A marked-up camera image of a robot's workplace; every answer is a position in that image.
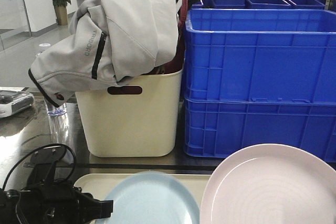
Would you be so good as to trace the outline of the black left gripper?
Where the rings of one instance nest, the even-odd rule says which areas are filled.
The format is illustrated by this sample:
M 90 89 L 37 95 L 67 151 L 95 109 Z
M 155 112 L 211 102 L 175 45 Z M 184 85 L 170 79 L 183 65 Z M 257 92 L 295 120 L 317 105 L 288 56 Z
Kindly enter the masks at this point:
M 1 223 L 91 223 L 111 217 L 113 205 L 73 186 L 1 190 Z

